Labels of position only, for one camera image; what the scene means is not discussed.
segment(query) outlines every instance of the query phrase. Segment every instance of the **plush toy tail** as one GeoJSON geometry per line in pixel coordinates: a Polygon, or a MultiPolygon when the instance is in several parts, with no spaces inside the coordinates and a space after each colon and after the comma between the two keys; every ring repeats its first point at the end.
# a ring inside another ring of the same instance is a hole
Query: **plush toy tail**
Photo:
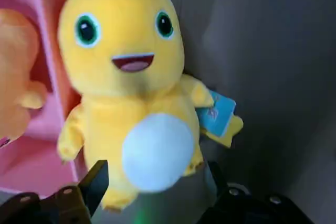
{"type": "Polygon", "coordinates": [[[230,148],[233,136],[236,135],[243,128],[243,125],[244,123],[242,119],[236,115],[233,115],[231,117],[229,125],[227,126],[227,130],[224,136],[218,137],[205,129],[201,129],[201,132],[212,140],[216,141],[217,143],[230,148]]]}

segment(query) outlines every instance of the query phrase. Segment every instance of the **pink box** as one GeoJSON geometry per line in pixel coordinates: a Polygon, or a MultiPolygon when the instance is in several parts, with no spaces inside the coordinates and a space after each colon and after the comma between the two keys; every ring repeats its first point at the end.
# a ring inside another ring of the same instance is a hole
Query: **pink box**
{"type": "Polygon", "coordinates": [[[65,0],[0,0],[30,17],[41,34],[41,49],[32,79],[48,89],[47,104],[32,111],[32,120],[17,141],[0,150],[0,190],[34,191],[49,196],[64,185],[78,181],[85,167],[82,156],[66,165],[56,153],[56,140],[79,95],[70,87],[57,45],[58,16],[65,0]]]}

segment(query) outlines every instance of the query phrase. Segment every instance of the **pink tongue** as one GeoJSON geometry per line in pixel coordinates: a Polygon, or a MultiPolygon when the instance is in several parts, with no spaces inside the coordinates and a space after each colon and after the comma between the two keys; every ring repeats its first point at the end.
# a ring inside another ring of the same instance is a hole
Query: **pink tongue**
{"type": "Polygon", "coordinates": [[[121,70],[124,70],[124,71],[139,71],[139,70],[142,70],[146,67],[148,67],[147,62],[137,61],[137,62],[132,62],[132,63],[128,63],[128,64],[123,65],[121,67],[121,70]]]}

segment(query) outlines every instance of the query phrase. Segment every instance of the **orange plush toy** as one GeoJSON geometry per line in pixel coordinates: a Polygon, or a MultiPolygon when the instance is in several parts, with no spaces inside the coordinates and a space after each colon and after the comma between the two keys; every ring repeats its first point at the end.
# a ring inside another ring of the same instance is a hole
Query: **orange plush toy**
{"type": "Polygon", "coordinates": [[[25,132],[30,115],[27,109],[41,108],[46,87],[30,81],[30,70],[39,49],[38,34],[21,13],[0,9],[0,148],[25,132]]]}

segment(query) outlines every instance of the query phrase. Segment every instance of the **white belly patch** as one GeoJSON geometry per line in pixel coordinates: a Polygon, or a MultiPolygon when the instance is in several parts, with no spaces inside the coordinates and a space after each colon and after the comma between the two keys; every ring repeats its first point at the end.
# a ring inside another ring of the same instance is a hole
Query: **white belly patch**
{"type": "Polygon", "coordinates": [[[126,136],[122,168],[139,190],[163,191],[182,176],[194,148],[194,136],[186,123],[173,115],[150,114],[126,136]]]}

